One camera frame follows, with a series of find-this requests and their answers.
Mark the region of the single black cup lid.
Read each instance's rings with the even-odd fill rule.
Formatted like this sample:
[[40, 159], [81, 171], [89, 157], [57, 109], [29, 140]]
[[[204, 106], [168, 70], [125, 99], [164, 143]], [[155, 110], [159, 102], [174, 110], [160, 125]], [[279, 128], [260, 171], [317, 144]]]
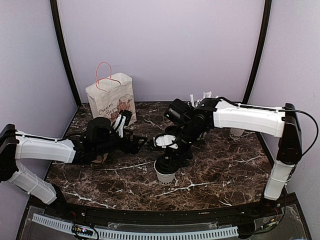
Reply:
[[165, 158], [163, 156], [160, 156], [155, 161], [155, 169], [160, 174], [169, 175], [177, 172], [179, 168], [172, 163], [170, 158]]

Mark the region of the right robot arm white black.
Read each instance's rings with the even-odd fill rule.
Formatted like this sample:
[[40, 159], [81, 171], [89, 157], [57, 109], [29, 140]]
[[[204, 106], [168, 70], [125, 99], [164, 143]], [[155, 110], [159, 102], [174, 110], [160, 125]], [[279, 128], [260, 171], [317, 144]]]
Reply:
[[260, 132], [279, 138], [278, 153], [264, 190], [264, 199], [255, 205], [255, 213], [266, 217], [305, 155], [302, 150], [302, 131], [291, 103], [284, 107], [265, 107], [233, 102], [225, 97], [204, 98], [196, 107], [175, 99], [165, 116], [177, 125], [173, 133], [165, 133], [154, 140], [166, 150], [167, 170], [176, 172], [185, 159], [185, 153], [204, 132], [214, 128], [230, 128]]

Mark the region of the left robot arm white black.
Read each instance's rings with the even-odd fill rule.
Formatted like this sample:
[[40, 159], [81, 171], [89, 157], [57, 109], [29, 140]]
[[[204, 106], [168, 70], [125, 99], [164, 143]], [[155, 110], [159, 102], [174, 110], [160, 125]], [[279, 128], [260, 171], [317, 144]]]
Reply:
[[97, 117], [88, 122], [86, 130], [67, 138], [48, 138], [29, 135], [7, 124], [0, 133], [0, 180], [9, 182], [27, 194], [35, 196], [60, 218], [67, 218], [70, 206], [57, 186], [45, 182], [32, 173], [21, 159], [58, 161], [64, 164], [90, 164], [98, 157], [120, 150], [126, 154], [137, 154], [147, 142], [144, 136], [136, 136], [126, 130], [128, 120], [119, 117], [115, 123]]

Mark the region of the single white paper cup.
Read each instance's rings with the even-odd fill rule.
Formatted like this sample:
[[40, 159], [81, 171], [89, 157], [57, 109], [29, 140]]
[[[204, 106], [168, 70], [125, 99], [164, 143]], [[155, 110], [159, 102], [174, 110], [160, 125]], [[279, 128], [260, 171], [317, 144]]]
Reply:
[[155, 169], [155, 162], [154, 162], [154, 166], [153, 167], [154, 167], [157, 179], [158, 179], [160, 184], [169, 185], [169, 184], [171, 184], [173, 182], [173, 180], [175, 178], [175, 175], [176, 175], [176, 172], [172, 173], [172, 174], [161, 174]]

